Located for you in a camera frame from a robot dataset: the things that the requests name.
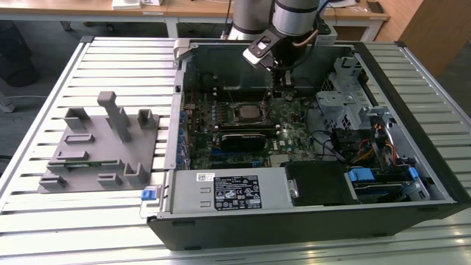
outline cardboard box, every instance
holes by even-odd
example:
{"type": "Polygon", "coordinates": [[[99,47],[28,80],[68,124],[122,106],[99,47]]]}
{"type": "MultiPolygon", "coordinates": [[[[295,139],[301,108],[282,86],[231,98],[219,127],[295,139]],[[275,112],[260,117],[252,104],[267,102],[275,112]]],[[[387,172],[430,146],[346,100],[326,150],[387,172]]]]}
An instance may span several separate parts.
{"type": "Polygon", "coordinates": [[[160,6],[164,0],[140,0],[143,4],[150,4],[152,6],[160,6]]]}

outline aluminum extrusion table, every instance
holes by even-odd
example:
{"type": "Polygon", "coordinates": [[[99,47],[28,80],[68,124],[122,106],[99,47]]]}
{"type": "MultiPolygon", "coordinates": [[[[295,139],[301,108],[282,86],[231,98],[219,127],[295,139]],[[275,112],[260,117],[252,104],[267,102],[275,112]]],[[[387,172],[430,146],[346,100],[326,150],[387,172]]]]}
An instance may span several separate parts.
{"type": "MultiPolygon", "coordinates": [[[[84,106],[91,115],[104,114],[96,103],[104,90],[115,91],[116,103],[128,114],[146,107],[162,115],[152,184],[162,183],[175,79],[174,41],[95,38],[79,44],[0,178],[0,264],[469,264],[471,209],[393,237],[172,252],[139,217],[139,190],[36,192],[66,128],[60,118],[67,107],[84,106]]],[[[406,48],[367,46],[470,190],[470,118],[406,48]]],[[[373,92],[382,103],[375,88],[373,92]]]]}

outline warning label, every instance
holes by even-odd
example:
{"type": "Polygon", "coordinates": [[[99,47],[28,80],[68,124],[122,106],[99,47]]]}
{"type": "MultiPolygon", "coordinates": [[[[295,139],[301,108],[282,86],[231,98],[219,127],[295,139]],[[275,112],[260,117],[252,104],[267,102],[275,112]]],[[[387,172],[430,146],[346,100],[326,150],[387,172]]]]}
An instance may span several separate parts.
{"type": "Polygon", "coordinates": [[[218,211],[262,208],[259,176],[215,177],[215,208],[218,211]]]}

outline motherboard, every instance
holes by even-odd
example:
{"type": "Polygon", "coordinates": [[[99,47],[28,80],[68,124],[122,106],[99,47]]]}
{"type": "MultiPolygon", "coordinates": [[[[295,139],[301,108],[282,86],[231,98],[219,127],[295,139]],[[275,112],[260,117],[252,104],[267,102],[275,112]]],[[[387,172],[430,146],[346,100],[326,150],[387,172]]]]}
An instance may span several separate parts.
{"type": "Polygon", "coordinates": [[[191,169],[281,167],[317,159],[305,124],[307,97],[216,88],[184,96],[191,169]]]}

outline blue latch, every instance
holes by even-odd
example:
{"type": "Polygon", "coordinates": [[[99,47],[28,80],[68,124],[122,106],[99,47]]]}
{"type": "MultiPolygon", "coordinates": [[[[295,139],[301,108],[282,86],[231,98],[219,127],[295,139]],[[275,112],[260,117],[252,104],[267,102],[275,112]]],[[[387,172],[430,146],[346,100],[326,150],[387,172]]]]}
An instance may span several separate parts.
{"type": "Polygon", "coordinates": [[[252,168],[259,167],[260,161],[252,161],[252,168]]]}
{"type": "Polygon", "coordinates": [[[409,171],[410,171],[410,174],[411,174],[413,178],[417,179],[419,177],[419,172],[415,169],[415,167],[410,167],[409,171]]]}
{"type": "Polygon", "coordinates": [[[375,176],[370,168],[354,168],[349,171],[351,182],[354,181],[374,181],[375,176]]]}
{"type": "Polygon", "coordinates": [[[156,200],[156,190],[144,189],[140,194],[142,200],[156,200]]]}

